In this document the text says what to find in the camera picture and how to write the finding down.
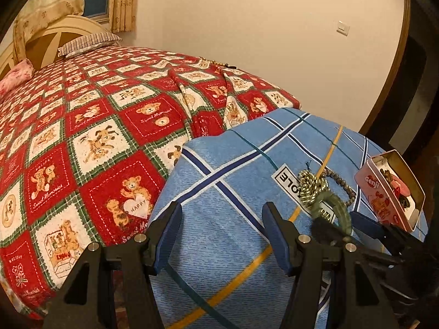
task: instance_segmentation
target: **yellow curtain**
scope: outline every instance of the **yellow curtain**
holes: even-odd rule
[[[137,0],[108,0],[108,18],[111,32],[136,28]]]
[[[28,0],[14,23],[14,59],[26,58],[26,43],[54,21],[67,15],[82,15],[84,0]]]

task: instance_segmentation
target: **wooden headboard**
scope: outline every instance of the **wooden headboard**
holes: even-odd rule
[[[79,36],[99,32],[107,30],[92,19],[68,15],[33,36],[26,43],[26,57],[32,62],[35,70],[39,70],[59,59],[58,48],[65,43]],[[13,48],[11,43],[0,55],[0,80],[15,65]]]

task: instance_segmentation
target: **yellow stripe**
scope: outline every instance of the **yellow stripe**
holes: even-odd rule
[[[331,155],[335,149],[335,145],[339,141],[339,138],[342,134],[343,126],[340,126],[339,132],[337,136],[335,136],[335,139],[333,141],[333,145],[329,149],[328,154],[326,155],[319,171],[317,172],[317,176],[319,177],[323,170],[325,169],[326,165],[328,164],[329,159],[331,158]],[[300,208],[297,207],[293,215],[289,218],[289,221],[294,222],[297,217],[300,214]],[[222,300],[227,298],[236,288],[238,288],[247,278],[249,278],[254,271],[259,267],[259,265],[264,262],[267,257],[269,257],[273,253],[273,250],[270,245],[268,245],[265,250],[256,257],[240,274],[238,274],[234,279],[230,281],[228,285],[226,285],[222,290],[220,290],[217,294],[215,294],[212,298],[207,300],[207,303],[214,307],[217,304],[221,303]],[[202,310],[201,308],[195,309],[193,312],[188,314],[186,317],[184,317],[181,321],[176,322],[169,326],[167,329],[183,329],[184,327],[188,326],[190,323],[193,323],[197,319],[201,318],[206,312]]]

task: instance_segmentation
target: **green bangle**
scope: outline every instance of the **green bangle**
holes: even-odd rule
[[[322,215],[324,210],[320,206],[320,203],[325,202],[330,207],[332,207],[332,211],[339,221],[339,225],[342,230],[347,234],[351,235],[352,233],[352,222],[351,216],[349,215],[348,208],[346,204],[333,192],[330,190],[326,190],[324,192],[320,192],[317,195],[313,205],[311,206],[310,212],[313,219]]]

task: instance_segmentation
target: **white heart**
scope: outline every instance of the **white heart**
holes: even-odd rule
[[[136,194],[135,199],[128,199],[123,204],[123,209],[130,215],[148,219],[149,201],[141,194]]]

